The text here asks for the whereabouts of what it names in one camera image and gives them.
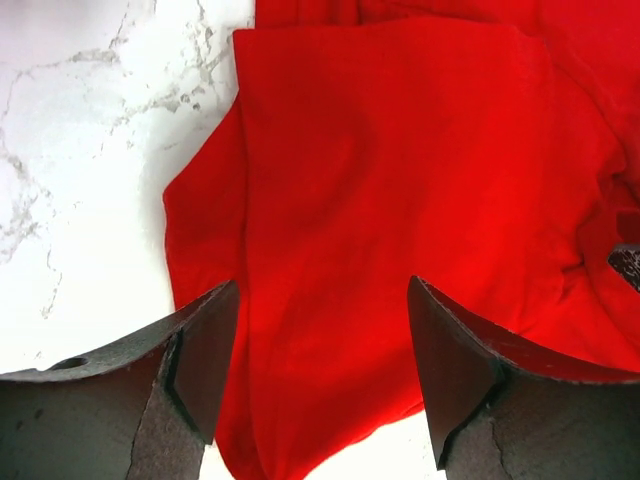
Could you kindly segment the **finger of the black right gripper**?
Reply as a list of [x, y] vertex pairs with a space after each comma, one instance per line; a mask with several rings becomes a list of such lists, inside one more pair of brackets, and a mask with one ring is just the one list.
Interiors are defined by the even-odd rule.
[[640, 292], [640, 246], [618, 244], [610, 252], [607, 262], [636, 292]]

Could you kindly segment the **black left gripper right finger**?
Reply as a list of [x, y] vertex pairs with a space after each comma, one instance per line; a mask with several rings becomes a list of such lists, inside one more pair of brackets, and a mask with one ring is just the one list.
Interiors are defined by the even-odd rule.
[[408, 310], [436, 467], [450, 479], [635, 479], [639, 377], [520, 337], [418, 277]]

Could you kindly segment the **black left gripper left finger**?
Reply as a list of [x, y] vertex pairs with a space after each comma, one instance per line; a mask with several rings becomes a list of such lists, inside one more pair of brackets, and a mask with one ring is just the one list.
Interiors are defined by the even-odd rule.
[[1, 377], [5, 479], [195, 479], [215, 436], [239, 289], [46, 370]]

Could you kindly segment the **red t shirt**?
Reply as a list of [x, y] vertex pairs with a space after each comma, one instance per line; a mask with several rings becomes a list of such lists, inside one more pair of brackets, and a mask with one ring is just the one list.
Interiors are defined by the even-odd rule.
[[639, 366], [635, 1], [259, 1], [239, 92], [163, 195], [175, 302], [237, 281], [217, 427], [301, 479], [423, 407], [420, 276], [553, 350]]

